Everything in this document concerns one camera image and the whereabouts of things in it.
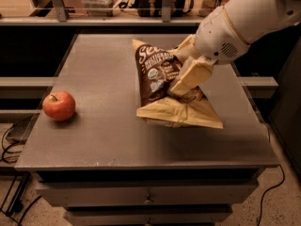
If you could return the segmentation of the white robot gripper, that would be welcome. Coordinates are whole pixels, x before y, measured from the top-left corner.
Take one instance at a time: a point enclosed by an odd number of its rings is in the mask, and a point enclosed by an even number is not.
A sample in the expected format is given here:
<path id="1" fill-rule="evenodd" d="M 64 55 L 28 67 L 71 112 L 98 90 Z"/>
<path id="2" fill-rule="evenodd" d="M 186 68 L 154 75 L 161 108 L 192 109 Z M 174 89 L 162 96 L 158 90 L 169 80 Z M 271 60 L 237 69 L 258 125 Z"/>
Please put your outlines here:
<path id="1" fill-rule="evenodd" d="M 170 51 L 183 65 L 168 93 L 182 97 L 211 77 L 215 61 L 230 63 L 248 49 L 249 43 L 236 29 L 226 9 L 216 8 L 200 22 L 196 36 L 189 35 Z"/>

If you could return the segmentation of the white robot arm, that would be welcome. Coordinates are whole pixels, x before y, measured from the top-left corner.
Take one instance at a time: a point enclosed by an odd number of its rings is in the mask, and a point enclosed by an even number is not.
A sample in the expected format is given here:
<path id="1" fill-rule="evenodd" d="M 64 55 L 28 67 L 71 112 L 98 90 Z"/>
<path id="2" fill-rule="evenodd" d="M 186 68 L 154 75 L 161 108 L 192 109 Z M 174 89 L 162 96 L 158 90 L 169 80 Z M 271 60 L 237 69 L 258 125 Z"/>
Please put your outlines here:
<path id="1" fill-rule="evenodd" d="M 212 75 L 214 64 L 232 62 L 256 40 L 300 19 L 301 0 L 229 0 L 174 51 L 182 68 L 168 92 L 182 97 Z"/>

